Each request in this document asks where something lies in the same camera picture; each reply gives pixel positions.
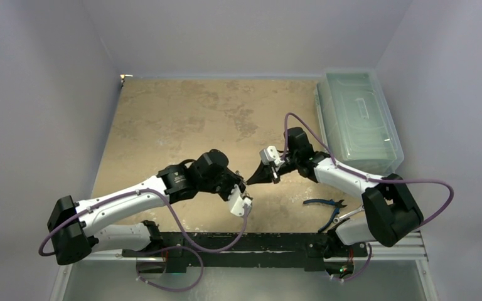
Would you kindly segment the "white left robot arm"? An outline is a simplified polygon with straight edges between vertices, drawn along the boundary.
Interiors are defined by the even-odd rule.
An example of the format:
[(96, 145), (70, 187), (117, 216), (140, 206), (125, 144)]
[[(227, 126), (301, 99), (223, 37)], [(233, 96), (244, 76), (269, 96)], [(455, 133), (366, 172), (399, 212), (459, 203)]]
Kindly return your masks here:
[(153, 234), (151, 222), (121, 226), (118, 221), (153, 208), (171, 208), (198, 193), (217, 194), (234, 216), (246, 218), (252, 198), (242, 176), (228, 168), (227, 156), (212, 149), (197, 159), (168, 165), (155, 176), (115, 193), (75, 201), (58, 199), (47, 222), (49, 235), (38, 253), (54, 256), (59, 265), (76, 263), (89, 254), (127, 249), (157, 255), (162, 239)]

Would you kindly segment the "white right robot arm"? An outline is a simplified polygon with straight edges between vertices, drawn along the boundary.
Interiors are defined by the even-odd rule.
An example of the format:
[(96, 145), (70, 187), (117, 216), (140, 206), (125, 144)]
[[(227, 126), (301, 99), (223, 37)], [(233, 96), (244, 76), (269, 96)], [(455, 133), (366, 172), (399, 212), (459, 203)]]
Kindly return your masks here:
[(325, 184), (361, 200), (364, 216), (345, 218), (328, 231), (327, 246), (342, 255), (355, 243), (376, 241), (391, 247), (415, 230), (424, 220), (413, 195), (400, 177), (368, 176), (358, 169), (346, 172), (329, 154), (315, 151), (300, 127), (285, 132), (284, 153), (269, 146), (260, 152), (260, 164), (247, 180), (248, 185), (277, 184), (282, 175), (296, 171), (315, 183)]

